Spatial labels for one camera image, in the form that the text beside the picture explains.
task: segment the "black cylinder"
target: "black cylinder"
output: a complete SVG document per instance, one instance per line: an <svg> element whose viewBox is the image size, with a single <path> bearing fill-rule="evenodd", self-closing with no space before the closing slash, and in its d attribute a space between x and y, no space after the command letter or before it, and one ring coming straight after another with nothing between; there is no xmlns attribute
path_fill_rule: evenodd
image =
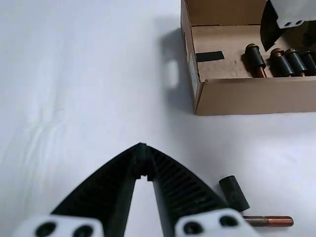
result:
<svg viewBox="0 0 316 237"><path fill-rule="evenodd" d="M307 73L310 76L316 75L316 63L313 58L313 53L309 50L301 53L301 59L307 68Z"/></svg>
<svg viewBox="0 0 316 237"><path fill-rule="evenodd" d="M284 56L283 50L279 48L272 50L270 60L273 69L282 77L290 77L295 74L291 65Z"/></svg>
<svg viewBox="0 0 316 237"><path fill-rule="evenodd" d="M304 65L303 61L301 60L300 55L295 49L288 49L285 52L285 57L292 66L295 74L301 74L307 71L306 66Z"/></svg>
<svg viewBox="0 0 316 237"><path fill-rule="evenodd" d="M255 45L254 43L247 45L245 56L251 68L266 68L266 63L260 54L259 46Z"/></svg>
<svg viewBox="0 0 316 237"><path fill-rule="evenodd" d="M250 208L235 176L228 176L224 179L221 179L218 183L230 208L239 212Z"/></svg>

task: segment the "brown cardboard box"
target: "brown cardboard box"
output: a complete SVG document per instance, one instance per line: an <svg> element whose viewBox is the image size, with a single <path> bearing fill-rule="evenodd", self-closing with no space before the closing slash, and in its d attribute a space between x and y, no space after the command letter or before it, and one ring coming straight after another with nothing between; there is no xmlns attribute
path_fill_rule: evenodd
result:
<svg viewBox="0 0 316 237"><path fill-rule="evenodd" d="M197 115L269 114L316 111L316 77L253 78L242 61L249 43L260 46L265 0L182 0L181 28ZM302 29L293 28L276 42L298 47ZM196 53L222 51L225 59L197 62Z"/></svg>

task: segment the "white table surface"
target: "white table surface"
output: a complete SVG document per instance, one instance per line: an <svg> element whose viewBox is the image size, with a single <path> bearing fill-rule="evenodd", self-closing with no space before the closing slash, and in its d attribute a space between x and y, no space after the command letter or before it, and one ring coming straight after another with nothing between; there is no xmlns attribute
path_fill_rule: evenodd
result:
<svg viewBox="0 0 316 237"><path fill-rule="evenodd" d="M263 236L314 236L316 113L193 114L180 0L0 1L0 233L49 213L108 160L145 142L218 191L234 174L248 215L291 215ZM126 237L161 237L136 183Z"/></svg>

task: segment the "screw hole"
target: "screw hole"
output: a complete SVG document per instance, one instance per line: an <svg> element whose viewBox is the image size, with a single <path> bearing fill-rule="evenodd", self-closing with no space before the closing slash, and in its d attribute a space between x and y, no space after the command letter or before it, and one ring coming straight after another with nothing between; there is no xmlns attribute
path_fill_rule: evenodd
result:
<svg viewBox="0 0 316 237"><path fill-rule="evenodd" d="M222 226L237 226L238 221L232 217L232 216L222 216L221 219L219 219L219 222Z"/></svg>
<svg viewBox="0 0 316 237"><path fill-rule="evenodd" d="M90 237L92 236L93 228L88 225L80 226L73 234L73 237Z"/></svg>
<svg viewBox="0 0 316 237"><path fill-rule="evenodd" d="M203 232L203 227L197 222L188 222L184 225L183 230L187 235L197 235Z"/></svg>
<svg viewBox="0 0 316 237"><path fill-rule="evenodd" d="M46 237L50 236L51 233L53 233L56 229L56 224L54 222L46 222L42 225L40 225L36 231L35 235L37 237Z"/></svg>

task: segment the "copper threaded stud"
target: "copper threaded stud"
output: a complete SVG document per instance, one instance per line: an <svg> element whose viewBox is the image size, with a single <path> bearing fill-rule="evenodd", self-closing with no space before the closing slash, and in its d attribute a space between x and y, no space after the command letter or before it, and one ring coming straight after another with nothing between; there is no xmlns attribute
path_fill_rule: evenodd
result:
<svg viewBox="0 0 316 237"><path fill-rule="evenodd" d="M298 51L294 48L290 48L285 52L285 57L292 66L295 74L299 77L305 77L307 67L303 63Z"/></svg>
<svg viewBox="0 0 316 237"><path fill-rule="evenodd" d="M280 48L275 48L274 50L271 51L270 56L271 57L281 57L284 55L284 50Z"/></svg>
<svg viewBox="0 0 316 237"><path fill-rule="evenodd" d="M271 66L281 77L291 77L294 70L285 57L285 52L280 48L275 48L270 54Z"/></svg>
<svg viewBox="0 0 316 237"><path fill-rule="evenodd" d="M290 216L244 216L253 227L290 227L294 221Z"/></svg>
<svg viewBox="0 0 316 237"><path fill-rule="evenodd" d="M245 49L245 56L249 68L251 68L255 72L256 77L266 78L266 63L260 54L259 46L254 43L250 43L249 45L247 45Z"/></svg>
<svg viewBox="0 0 316 237"><path fill-rule="evenodd" d="M266 216L269 227L290 227L294 221L290 216Z"/></svg>

